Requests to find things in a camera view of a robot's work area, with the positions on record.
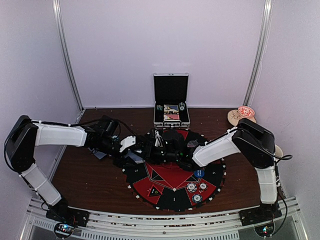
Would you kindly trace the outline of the blue checkered card deck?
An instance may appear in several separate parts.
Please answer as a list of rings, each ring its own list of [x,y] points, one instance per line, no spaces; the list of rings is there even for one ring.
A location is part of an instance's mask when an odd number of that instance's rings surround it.
[[[126,154],[126,157],[129,157],[131,160],[133,160],[136,164],[142,164],[145,162],[145,160],[138,156],[137,154],[135,154],[134,152],[131,152],[129,151],[127,154]]]

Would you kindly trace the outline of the blue chip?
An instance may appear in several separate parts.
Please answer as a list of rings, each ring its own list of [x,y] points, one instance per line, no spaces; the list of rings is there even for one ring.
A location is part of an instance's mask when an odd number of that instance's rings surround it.
[[[203,197],[200,194],[194,194],[191,199],[195,204],[201,203],[203,201]]]

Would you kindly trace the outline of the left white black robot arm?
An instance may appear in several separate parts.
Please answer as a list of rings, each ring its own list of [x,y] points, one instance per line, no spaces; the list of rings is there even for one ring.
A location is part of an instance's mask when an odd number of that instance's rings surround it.
[[[14,124],[3,143],[3,156],[7,166],[15,172],[49,207],[61,222],[72,218],[72,211],[63,194],[50,182],[41,170],[37,149],[49,146],[74,146],[98,150],[122,159],[130,147],[148,142],[144,135],[131,131],[117,141],[113,138],[122,121],[106,115],[83,123],[67,124],[41,121],[22,115]]]

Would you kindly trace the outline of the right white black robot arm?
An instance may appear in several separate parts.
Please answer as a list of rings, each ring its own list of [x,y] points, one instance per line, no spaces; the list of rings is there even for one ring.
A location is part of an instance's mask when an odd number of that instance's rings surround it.
[[[153,164],[174,162],[188,171],[204,168],[227,156],[242,154],[258,177],[262,206],[257,208],[256,216],[266,221],[276,212],[277,165],[280,161],[291,160],[293,156],[278,155],[274,134],[261,125],[242,119],[213,140],[184,129],[153,129],[144,137],[143,160]]]

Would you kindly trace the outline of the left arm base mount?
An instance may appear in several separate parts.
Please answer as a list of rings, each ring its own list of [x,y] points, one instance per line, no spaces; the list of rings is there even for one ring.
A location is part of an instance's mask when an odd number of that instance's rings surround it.
[[[90,213],[85,210],[79,210],[75,208],[56,208],[51,207],[45,214],[46,218],[55,220],[58,222],[67,223],[75,227],[86,227]]]

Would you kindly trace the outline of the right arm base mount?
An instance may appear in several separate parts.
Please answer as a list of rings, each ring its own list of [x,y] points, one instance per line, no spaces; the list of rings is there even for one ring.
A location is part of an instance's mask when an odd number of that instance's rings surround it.
[[[258,207],[241,210],[238,214],[242,226],[255,225],[282,216],[282,212],[277,202],[274,204],[261,203]]]

